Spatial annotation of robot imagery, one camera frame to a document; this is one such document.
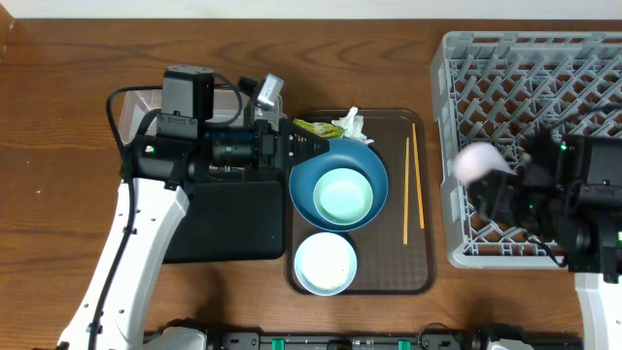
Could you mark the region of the white tissue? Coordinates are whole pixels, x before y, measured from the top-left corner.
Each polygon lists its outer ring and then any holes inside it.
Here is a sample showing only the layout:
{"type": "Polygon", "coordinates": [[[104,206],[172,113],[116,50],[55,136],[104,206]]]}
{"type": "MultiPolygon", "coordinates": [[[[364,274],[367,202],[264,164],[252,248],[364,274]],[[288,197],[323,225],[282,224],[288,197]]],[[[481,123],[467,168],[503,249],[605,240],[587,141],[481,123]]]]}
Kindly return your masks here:
{"type": "Polygon", "coordinates": [[[346,138],[370,145],[374,142],[363,133],[364,118],[357,107],[351,107],[345,117],[332,120],[331,124],[341,130],[340,138],[346,138]]]}

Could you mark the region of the dark blue large bowl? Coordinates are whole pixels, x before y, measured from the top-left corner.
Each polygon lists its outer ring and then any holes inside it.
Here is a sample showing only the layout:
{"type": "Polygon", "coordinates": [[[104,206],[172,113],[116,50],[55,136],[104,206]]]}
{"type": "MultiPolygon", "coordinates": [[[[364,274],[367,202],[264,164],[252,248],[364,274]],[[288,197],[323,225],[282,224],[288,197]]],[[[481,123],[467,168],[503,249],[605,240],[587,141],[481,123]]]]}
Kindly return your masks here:
{"type": "Polygon", "coordinates": [[[367,145],[350,139],[331,139],[327,153],[292,168],[289,188],[294,207],[310,224],[325,231],[346,232],[365,226],[379,214],[387,200],[389,180],[380,157],[367,145]],[[336,168],[361,172],[373,189],[374,199],[369,213],[353,225],[337,226],[327,222],[313,204],[313,191],[317,181],[322,175],[336,168]]]}

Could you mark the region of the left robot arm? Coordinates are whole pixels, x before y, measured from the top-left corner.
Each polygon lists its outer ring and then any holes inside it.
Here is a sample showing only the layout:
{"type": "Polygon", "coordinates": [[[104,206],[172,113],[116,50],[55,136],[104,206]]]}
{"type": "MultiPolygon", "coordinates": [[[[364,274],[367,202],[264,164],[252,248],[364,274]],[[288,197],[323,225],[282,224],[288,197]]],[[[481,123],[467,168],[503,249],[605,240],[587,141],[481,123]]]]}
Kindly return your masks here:
{"type": "Polygon", "coordinates": [[[121,156],[121,183],[110,233],[82,304],[60,349],[216,349],[218,340],[189,319],[148,340],[144,330],[169,243],[211,167],[290,169],[326,153],[328,140],[281,119],[237,127],[214,121],[216,88],[240,87],[210,68],[170,65],[159,85],[160,108],[148,112],[128,144],[113,111],[107,118],[121,156]]]}

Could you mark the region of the yellow green snack wrapper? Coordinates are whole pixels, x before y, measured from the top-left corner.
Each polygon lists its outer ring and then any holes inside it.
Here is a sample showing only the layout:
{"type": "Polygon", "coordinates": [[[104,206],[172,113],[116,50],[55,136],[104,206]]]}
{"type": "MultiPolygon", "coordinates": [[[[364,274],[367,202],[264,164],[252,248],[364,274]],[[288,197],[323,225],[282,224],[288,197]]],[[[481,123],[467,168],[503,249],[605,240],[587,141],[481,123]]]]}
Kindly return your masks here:
{"type": "Polygon", "coordinates": [[[325,139],[341,138],[345,133],[342,127],[330,122],[307,122],[294,119],[293,123],[325,139]]]}

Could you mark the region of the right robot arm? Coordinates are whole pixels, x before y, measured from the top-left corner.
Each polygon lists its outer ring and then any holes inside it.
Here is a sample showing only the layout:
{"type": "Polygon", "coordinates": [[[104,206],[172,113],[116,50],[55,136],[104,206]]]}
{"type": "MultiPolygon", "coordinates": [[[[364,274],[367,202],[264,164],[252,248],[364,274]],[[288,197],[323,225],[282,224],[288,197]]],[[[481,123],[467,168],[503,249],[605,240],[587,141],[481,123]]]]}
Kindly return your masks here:
{"type": "Polygon", "coordinates": [[[531,138],[515,171],[492,144],[473,143],[455,160],[455,178],[478,215],[523,228],[540,248],[555,241],[557,262],[574,275],[584,346],[621,346],[621,143],[581,135],[531,138]]]}

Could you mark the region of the mint green small bowl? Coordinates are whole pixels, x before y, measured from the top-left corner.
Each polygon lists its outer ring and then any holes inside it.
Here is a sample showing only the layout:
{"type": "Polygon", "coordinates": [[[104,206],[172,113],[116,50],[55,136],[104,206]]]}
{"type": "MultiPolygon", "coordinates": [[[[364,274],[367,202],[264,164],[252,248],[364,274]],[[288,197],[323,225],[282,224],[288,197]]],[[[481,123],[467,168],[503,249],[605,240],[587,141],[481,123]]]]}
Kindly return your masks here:
{"type": "Polygon", "coordinates": [[[337,226],[360,222],[370,211],[373,189],[359,171],[336,168],[320,177],[313,191],[313,204],[320,216],[337,226]]]}

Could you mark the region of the light blue rice bowl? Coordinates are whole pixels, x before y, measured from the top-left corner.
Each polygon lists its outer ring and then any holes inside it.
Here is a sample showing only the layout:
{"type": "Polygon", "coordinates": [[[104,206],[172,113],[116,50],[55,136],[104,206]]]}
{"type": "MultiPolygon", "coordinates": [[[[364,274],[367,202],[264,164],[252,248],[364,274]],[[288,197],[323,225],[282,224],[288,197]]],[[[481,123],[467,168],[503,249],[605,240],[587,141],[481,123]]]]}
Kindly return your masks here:
{"type": "Polygon", "coordinates": [[[356,251],[336,233],[319,232],[302,241],[294,254],[294,274],[309,293],[330,297],[344,292],[358,269],[356,251]]]}

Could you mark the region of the wooden chopstick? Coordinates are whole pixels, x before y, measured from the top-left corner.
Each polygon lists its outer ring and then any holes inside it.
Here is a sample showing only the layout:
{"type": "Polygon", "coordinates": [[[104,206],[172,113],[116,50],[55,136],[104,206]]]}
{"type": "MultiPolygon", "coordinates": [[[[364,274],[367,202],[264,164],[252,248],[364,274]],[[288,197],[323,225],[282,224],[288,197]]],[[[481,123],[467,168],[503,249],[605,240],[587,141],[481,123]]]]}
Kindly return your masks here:
{"type": "Polygon", "coordinates": [[[412,137],[413,137],[413,152],[414,152],[414,167],[416,171],[416,186],[417,186],[417,195],[418,195],[418,212],[419,212],[419,224],[421,229],[425,229],[425,211],[424,211],[424,201],[423,201],[423,188],[422,188],[422,174],[420,167],[420,157],[419,157],[419,146],[418,146],[418,138],[417,138],[417,128],[416,124],[412,125],[412,137]]]}
{"type": "Polygon", "coordinates": [[[410,178],[410,138],[405,139],[404,181],[403,181],[403,226],[402,244],[408,244],[409,231],[409,180],[410,178]]]}

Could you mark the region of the pink small cup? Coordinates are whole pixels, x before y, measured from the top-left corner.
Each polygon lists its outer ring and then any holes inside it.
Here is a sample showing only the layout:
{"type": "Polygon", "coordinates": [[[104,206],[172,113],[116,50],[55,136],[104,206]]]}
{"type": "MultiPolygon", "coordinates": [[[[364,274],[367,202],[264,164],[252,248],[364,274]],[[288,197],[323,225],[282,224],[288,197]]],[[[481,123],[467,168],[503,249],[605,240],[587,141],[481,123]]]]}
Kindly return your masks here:
{"type": "Polygon", "coordinates": [[[485,142],[476,142],[466,146],[457,154],[453,174],[459,183],[468,186],[493,170],[516,174],[495,146],[485,142]]]}

